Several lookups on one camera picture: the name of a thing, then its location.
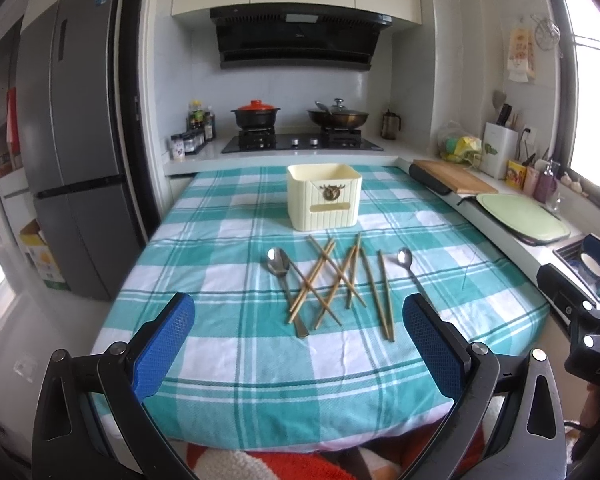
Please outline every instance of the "hanging tissue pack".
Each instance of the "hanging tissue pack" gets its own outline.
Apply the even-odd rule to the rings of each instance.
[[[515,28],[509,38],[507,59],[509,79],[526,83],[536,78],[533,33],[529,28]]]

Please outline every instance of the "gray refrigerator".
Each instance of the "gray refrigerator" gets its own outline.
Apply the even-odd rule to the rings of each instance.
[[[146,242],[116,118],[120,1],[59,0],[22,31],[16,68],[38,222],[71,290],[100,300],[115,298]]]

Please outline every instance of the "black glass cooktop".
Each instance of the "black glass cooktop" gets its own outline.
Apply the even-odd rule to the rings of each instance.
[[[270,130],[240,132],[224,147],[222,153],[262,152],[267,150],[373,150],[376,144],[363,139],[360,131],[316,134],[275,134]]]

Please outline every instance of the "garlic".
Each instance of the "garlic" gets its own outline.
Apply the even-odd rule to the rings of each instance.
[[[582,193],[582,184],[580,184],[579,180],[572,182],[570,187],[572,191],[575,191],[578,194]]]

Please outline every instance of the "black range hood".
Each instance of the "black range hood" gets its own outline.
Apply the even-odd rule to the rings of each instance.
[[[315,4],[213,7],[220,67],[311,65],[369,70],[391,16]]]

